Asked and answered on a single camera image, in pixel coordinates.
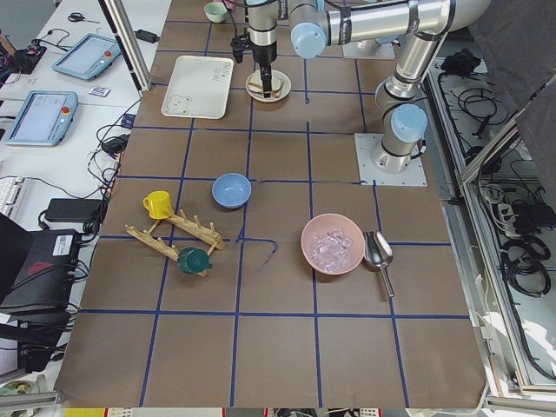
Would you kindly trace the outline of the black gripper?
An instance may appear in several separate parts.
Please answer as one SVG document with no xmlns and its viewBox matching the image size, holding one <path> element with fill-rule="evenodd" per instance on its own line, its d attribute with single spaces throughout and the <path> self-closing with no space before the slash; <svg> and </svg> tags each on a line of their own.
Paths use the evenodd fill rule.
<svg viewBox="0 0 556 417">
<path fill-rule="evenodd" d="M 271 66 L 277 58 L 275 30 L 260 32 L 245 29 L 241 35 L 231 39 L 230 46 L 236 63 L 242 63 L 244 52 L 250 50 L 254 61 L 260 65 L 262 91 L 271 96 Z"/>
</svg>

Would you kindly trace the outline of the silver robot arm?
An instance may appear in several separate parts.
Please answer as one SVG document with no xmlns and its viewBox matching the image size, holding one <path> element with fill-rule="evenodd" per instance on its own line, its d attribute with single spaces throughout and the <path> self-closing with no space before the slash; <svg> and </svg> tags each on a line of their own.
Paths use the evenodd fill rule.
<svg viewBox="0 0 556 417">
<path fill-rule="evenodd" d="M 237 62 L 251 51 L 262 76 L 263 95 L 271 91 L 271 65 L 277 57 L 277 24 L 286 21 L 295 53 L 312 59 L 330 45 L 385 36 L 407 40 L 394 73 L 384 82 L 393 99 L 412 99 L 448 32 L 475 22 L 488 1 L 384 1 L 340 6 L 326 1 L 246 1 L 248 28 L 231 40 Z"/>
<path fill-rule="evenodd" d="M 394 73 L 375 92 L 384 134 L 371 151 L 371 159 L 387 174 L 397 175 L 407 168 L 425 134 L 427 115 L 414 99 L 445 38 L 423 31 L 407 35 Z"/>
</svg>

